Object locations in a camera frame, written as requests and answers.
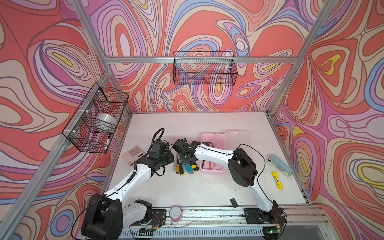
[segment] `white tabletop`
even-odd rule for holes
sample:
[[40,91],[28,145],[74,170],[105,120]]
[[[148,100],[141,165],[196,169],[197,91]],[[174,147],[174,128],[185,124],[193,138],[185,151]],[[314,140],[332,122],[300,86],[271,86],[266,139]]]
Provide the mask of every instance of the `white tabletop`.
[[[126,177],[132,168],[123,160],[121,155],[139,145],[145,152],[148,150],[154,133],[164,128],[162,139],[173,144],[177,139],[186,138],[188,143],[201,141],[205,132],[226,133],[241,131],[240,143],[245,143],[258,150],[265,158],[275,154],[287,162],[283,151],[263,112],[239,113],[145,113],[133,114],[131,124],[117,162],[110,188]],[[260,173],[264,160],[247,146],[242,146],[256,164]],[[264,191],[281,204],[304,204],[305,200],[295,181],[294,176],[286,177],[279,171],[283,189],[279,190],[271,172],[275,169],[266,164],[259,181]],[[166,166],[164,176],[153,175],[130,200],[142,199],[152,203],[153,207],[198,207],[198,206],[228,206],[230,199],[235,198],[238,205],[255,205],[255,200],[246,187],[236,184],[227,170],[223,175],[208,175],[201,171],[194,174],[185,173],[180,176],[172,171],[172,164]]]

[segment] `yellow tube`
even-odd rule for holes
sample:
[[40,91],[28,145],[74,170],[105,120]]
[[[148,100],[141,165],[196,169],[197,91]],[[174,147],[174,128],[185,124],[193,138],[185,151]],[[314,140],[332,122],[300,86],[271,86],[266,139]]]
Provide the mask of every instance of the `yellow tube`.
[[279,176],[277,175],[277,172],[273,171],[272,176],[276,182],[277,188],[278,189],[283,189],[283,184],[280,182]]

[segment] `black wire basket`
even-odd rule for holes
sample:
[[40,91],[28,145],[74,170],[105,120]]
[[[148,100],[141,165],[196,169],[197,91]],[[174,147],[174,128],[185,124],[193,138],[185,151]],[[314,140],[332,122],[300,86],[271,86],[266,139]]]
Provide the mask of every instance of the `black wire basket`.
[[234,55],[233,51],[175,51],[173,83],[234,86],[237,78]]
[[73,129],[63,131],[63,134],[65,131],[70,132],[64,136],[80,152],[108,152],[128,98],[128,94],[116,88],[99,86]]

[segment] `black eraser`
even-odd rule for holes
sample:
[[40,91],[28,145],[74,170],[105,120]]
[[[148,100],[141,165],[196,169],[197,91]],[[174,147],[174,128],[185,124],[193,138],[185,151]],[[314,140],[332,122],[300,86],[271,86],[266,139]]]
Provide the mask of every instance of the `black eraser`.
[[234,209],[239,206],[234,198],[232,198],[230,201],[231,201],[232,206],[233,206]]

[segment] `psychedelic wallpaper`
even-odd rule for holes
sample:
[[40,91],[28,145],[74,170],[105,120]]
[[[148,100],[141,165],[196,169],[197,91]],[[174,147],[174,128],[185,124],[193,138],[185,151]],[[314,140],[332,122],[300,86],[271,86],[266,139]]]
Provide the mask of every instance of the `psychedelic wallpaper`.
[[[108,56],[173,56],[233,50],[236,56],[296,56],[322,1],[84,1]],[[264,111],[285,64],[238,64],[234,87],[174,86],[173,64],[112,64],[129,106],[141,111]]]
[[[69,1],[0,1],[0,220],[102,74]],[[68,147],[15,239],[68,236],[60,227],[100,191],[126,121],[108,154]]]
[[384,239],[383,39],[383,1],[339,1],[273,112],[340,239]]

